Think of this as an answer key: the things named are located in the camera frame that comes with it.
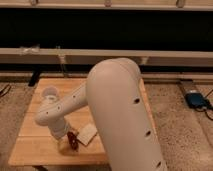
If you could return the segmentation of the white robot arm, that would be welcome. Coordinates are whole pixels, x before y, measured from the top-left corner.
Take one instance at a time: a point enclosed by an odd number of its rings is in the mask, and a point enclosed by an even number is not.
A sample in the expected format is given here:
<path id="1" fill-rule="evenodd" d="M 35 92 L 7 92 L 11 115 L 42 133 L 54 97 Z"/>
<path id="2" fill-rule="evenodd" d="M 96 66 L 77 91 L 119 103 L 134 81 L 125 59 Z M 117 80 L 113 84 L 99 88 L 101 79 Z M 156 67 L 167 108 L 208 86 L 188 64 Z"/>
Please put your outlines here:
<path id="1" fill-rule="evenodd" d="M 140 92 L 141 72 L 128 58 L 103 60 L 86 82 L 59 99 L 46 91 L 35 122 L 56 139 L 70 127 L 65 116 L 88 106 L 112 171 L 168 171 Z"/>

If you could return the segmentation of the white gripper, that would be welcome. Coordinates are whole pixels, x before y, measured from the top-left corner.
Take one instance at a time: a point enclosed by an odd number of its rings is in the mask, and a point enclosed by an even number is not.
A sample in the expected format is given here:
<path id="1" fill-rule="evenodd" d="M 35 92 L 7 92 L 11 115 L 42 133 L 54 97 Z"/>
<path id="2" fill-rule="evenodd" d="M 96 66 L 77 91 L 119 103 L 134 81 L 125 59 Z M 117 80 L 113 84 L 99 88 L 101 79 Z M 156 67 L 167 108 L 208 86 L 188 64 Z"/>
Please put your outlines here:
<path id="1" fill-rule="evenodd" d="M 62 151 L 66 148 L 66 139 L 62 137 L 64 137 L 69 132 L 69 130 L 75 136 L 79 134 L 78 130 L 70 129 L 70 124 L 64 117 L 59 118 L 58 120 L 50 123 L 48 128 L 50 130 L 51 135 L 56 140 L 60 139 L 57 143 L 59 151 Z"/>

